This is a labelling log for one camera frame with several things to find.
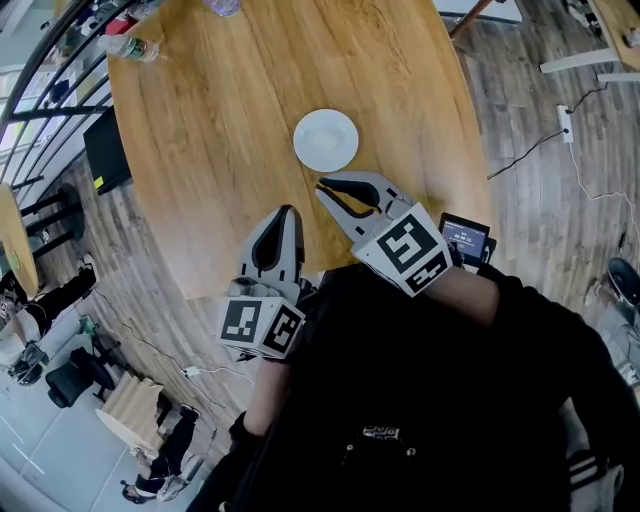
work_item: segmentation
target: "black pants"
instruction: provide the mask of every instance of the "black pants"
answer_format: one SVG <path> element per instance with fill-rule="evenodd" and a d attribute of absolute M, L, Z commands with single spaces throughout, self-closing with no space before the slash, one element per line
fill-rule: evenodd
<path fill-rule="evenodd" d="M 193 439 L 195 426 L 196 415 L 191 411 L 183 413 L 169 439 L 160 448 L 158 458 L 151 464 L 151 478 L 164 478 L 182 472 L 182 459 Z"/>
<path fill-rule="evenodd" d="M 25 309 L 38 322 L 40 335 L 44 335 L 51 328 L 56 317 L 82 298 L 95 283 L 96 276 L 93 271 L 82 268 L 67 284 L 51 290 L 40 300 L 28 304 Z"/>

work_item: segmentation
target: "power strip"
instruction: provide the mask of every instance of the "power strip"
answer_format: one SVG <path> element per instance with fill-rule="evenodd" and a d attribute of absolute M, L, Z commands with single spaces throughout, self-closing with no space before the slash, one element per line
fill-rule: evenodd
<path fill-rule="evenodd" d="M 183 375 L 188 379 L 200 374 L 200 370 L 196 366 L 189 366 L 182 370 Z"/>
<path fill-rule="evenodd" d="M 566 105 L 558 105 L 558 121 L 560 122 L 560 128 L 564 130 L 562 134 L 562 140 L 565 144 L 571 144 L 573 142 L 573 127 L 571 126 L 571 114 L 569 107 Z"/>

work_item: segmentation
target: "white plate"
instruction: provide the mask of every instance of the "white plate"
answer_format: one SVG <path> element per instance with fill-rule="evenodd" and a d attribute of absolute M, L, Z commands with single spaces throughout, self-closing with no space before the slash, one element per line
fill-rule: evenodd
<path fill-rule="evenodd" d="M 293 148 L 300 161 L 314 171 L 337 171 L 356 156 L 358 130 L 337 110 L 314 110 L 296 126 Z"/>

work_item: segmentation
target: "black cable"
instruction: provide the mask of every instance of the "black cable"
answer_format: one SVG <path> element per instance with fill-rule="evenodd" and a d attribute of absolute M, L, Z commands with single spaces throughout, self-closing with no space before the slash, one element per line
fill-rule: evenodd
<path fill-rule="evenodd" d="M 215 440 L 215 438 L 218 436 L 218 427 L 215 427 L 215 430 L 213 431 L 213 433 L 211 434 L 211 441 L 209 442 L 209 447 L 207 448 L 207 452 L 204 454 L 204 460 L 207 460 L 207 457 L 209 456 L 209 452 L 211 451 L 211 447 L 213 446 L 213 441 Z"/>
<path fill-rule="evenodd" d="M 182 367 L 182 365 L 180 364 L 180 361 L 178 361 L 175 357 L 173 357 L 170 354 L 167 354 L 166 352 L 164 352 L 163 350 L 160 350 L 158 347 L 156 347 L 155 345 L 149 343 L 147 340 L 143 340 L 141 337 L 139 337 L 135 331 L 133 330 L 133 328 L 130 325 L 125 324 L 122 320 L 120 320 L 119 315 L 118 315 L 118 310 L 116 308 L 113 307 L 113 304 L 111 304 L 111 301 L 109 301 L 109 299 L 106 297 L 106 295 L 100 293 L 98 290 L 96 290 L 95 288 L 93 289 L 93 291 L 100 295 L 100 297 L 102 297 L 104 299 L 104 301 L 107 303 L 107 305 L 113 310 L 114 314 L 116 315 L 116 319 L 118 320 L 118 322 L 120 322 L 124 327 L 126 327 L 127 329 L 129 329 L 131 331 L 131 334 L 133 335 L 133 337 L 138 340 L 141 343 L 144 343 L 145 345 L 151 347 L 153 350 L 155 350 L 156 352 L 158 352 L 158 354 L 162 354 L 164 357 L 167 357 L 169 359 L 171 359 L 174 363 L 176 363 L 178 365 L 178 368 L 180 368 L 180 372 L 184 374 L 184 369 Z M 198 386 L 197 383 L 195 383 L 194 381 L 192 381 L 189 377 L 187 377 L 187 380 L 189 382 L 191 382 L 191 384 L 193 384 L 199 391 L 200 393 L 202 393 L 202 395 L 209 400 L 209 402 L 211 402 L 214 405 L 217 405 L 218 407 L 221 407 L 222 409 L 226 409 L 227 407 L 225 405 L 222 405 L 218 402 L 216 402 L 215 400 L 212 400 L 211 398 L 209 398 L 209 395 L 207 395 L 204 390 Z"/>
<path fill-rule="evenodd" d="M 504 171 L 508 171 L 509 169 L 511 169 L 514 165 L 516 165 L 518 162 L 521 162 L 522 160 L 524 160 L 525 158 L 527 158 L 529 156 L 529 154 L 536 149 L 540 144 L 544 144 L 545 142 L 547 142 L 548 140 L 553 139 L 554 137 L 557 137 L 558 135 L 562 135 L 563 133 L 569 133 L 569 130 L 564 129 L 564 130 L 560 130 L 558 133 L 554 133 L 553 135 L 549 135 L 548 137 L 545 137 L 544 139 L 540 139 L 538 142 L 536 142 L 533 146 L 531 146 L 531 148 L 529 148 L 529 151 L 527 151 L 524 155 L 522 155 L 520 158 L 516 158 L 513 162 L 511 162 L 509 165 L 507 165 L 506 167 L 503 167 L 502 169 L 500 169 L 499 171 L 494 172 L 493 174 L 489 174 L 489 176 L 487 176 L 487 180 L 490 180 L 492 178 L 495 178 L 496 176 L 499 176 L 500 174 L 502 174 Z"/>
<path fill-rule="evenodd" d="M 601 87 L 599 89 L 591 89 L 589 92 L 587 92 L 584 96 L 582 96 L 582 98 L 580 98 L 578 100 L 578 103 L 575 104 L 575 106 L 572 109 L 567 109 L 567 114 L 569 115 L 573 115 L 576 113 L 576 110 L 578 109 L 578 107 L 580 105 L 582 105 L 582 103 L 584 102 L 584 100 L 586 100 L 590 95 L 598 93 L 598 92 L 603 92 L 606 91 L 607 88 L 609 87 L 609 83 L 607 82 L 605 84 L 604 87 Z M 529 156 L 529 154 L 536 149 L 538 146 L 540 146 L 541 144 L 544 144 L 545 142 L 547 142 L 548 140 L 551 140 L 555 137 L 557 137 L 558 135 L 561 135 L 563 133 L 569 133 L 568 130 L 562 130 L 558 133 L 554 133 L 553 135 L 549 135 L 548 137 L 545 137 L 544 139 L 539 140 L 538 142 L 536 142 L 530 149 L 529 151 L 527 151 L 523 156 L 521 156 L 520 158 L 515 159 L 513 162 L 511 162 L 509 165 L 507 165 L 506 167 L 503 167 L 502 169 L 500 169 L 499 171 L 494 172 L 493 174 L 490 174 L 489 176 L 487 176 L 487 180 L 490 180 L 492 178 L 495 178 L 496 176 L 499 176 L 500 174 L 502 174 L 504 171 L 508 171 L 509 169 L 511 169 L 514 165 L 516 165 L 518 162 L 521 162 L 522 160 L 524 160 L 525 158 L 527 158 Z"/>
<path fill-rule="evenodd" d="M 207 394 L 204 392 L 204 389 L 202 389 L 200 386 L 198 386 L 198 383 L 197 383 L 197 382 L 195 382 L 195 381 L 191 380 L 189 377 L 187 377 L 187 380 L 188 380 L 189 382 L 191 382 L 191 384 L 193 384 L 193 385 L 194 385 L 194 387 L 195 387 L 198 391 L 200 391 L 200 393 L 202 393 L 202 396 L 204 396 L 207 400 L 209 400 L 209 402 L 211 402 L 213 405 L 217 405 L 218 407 L 221 407 L 222 409 L 226 409 L 226 408 L 227 408 L 227 406 L 226 406 L 226 405 L 219 404 L 219 403 L 218 403 L 218 402 L 216 402 L 215 400 L 212 400 L 211 398 L 209 398 L 209 395 L 207 395 Z"/>
<path fill-rule="evenodd" d="M 610 82 L 607 82 L 607 83 L 605 84 L 605 86 L 604 86 L 604 87 L 601 87 L 600 89 L 591 89 L 587 94 L 585 94 L 582 98 L 580 98 L 580 100 L 578 100 L 578 103 L 576 103 L 576 106 L 575 106 L 575 107 L 573 107 L 572 109 L 567 110 L 567 114 L 569 114 L 569 115 L 575 114 L 575 113 L 576 113 L 576 110 L 578 109 L 578 107 L 579 107 L 580 105 L 582 105 L 582 102 L 583 102 L 584 100 L 586 100 L 589 96 L 591 96 L 591 95 L 592 95 L 592 94 L 594 94 L 594 93 L 598 93 L 598 92 L 606 91 L 606 90 L 607 90 L 607 88 L 609 87 L 609 83 L 610 83 Z"/>

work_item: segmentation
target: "wooden floor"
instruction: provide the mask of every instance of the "wooden floor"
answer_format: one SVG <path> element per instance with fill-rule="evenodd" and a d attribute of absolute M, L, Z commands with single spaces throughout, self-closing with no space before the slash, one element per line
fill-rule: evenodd
<path fill-rule="evenodd" d="M 507 25 L 477 22 L 456 41 L 478 114 L 486 157 L 497 170 L 523 154 L 543 136 L 558 131 L 555 105 L 574 105 L 598 86 L 597 70 L 586 67 L 542 75 L 541 61 L 604 45 L 561 7 L 559 0 L 526 2 L 525 22 Z M 572 117 L 574 151 L 582 180 L 591 194 L 621 191 L 638 200 L 640 88 L 609 86 L 590 96 Z M 227 429 L 243 410 L 251 384 L 228 372 L 194 378 L 214 405 L 180 373 L 178 364 L 158 355 L 140 337 L 175 357 L 181 367 L 215 369 L 230 366 L 252 374 L 253 366 L 234 365 L 213 342 L 213 299 L 185 301 L 172 281 L 142 217 L 135 187 L 98 197 L 86 161 L 80 159 L 63 181 L 80 191 L 87 232 L 80 243 L 66 244 L 41 260 L 48 276 L 64 281 L 85 250 L 100 265 L 104 294 L 92 294 L 80 307 L 124 344 L 139 371 L 163 383 L 177 401 L 187 401 L 205 414 L 194 450 L 207 451 L 214 426 L 218 436 L 208 452 L 215 463 L 229 447 Z M 493 230 L 499 232 L 495 265 L 593 319 L 596 310 L 583 307 L 589 280 L 601 275 L 616 253 L 628 225 L 625 255 L 637 265 L 638 237 L 630 225 L 623 199 L 590 202 L 578 187 L 568 147 L 555 139 L 522 163 L 490 182 Z M 133 333 L 121 322 L 131 326 Z"/>

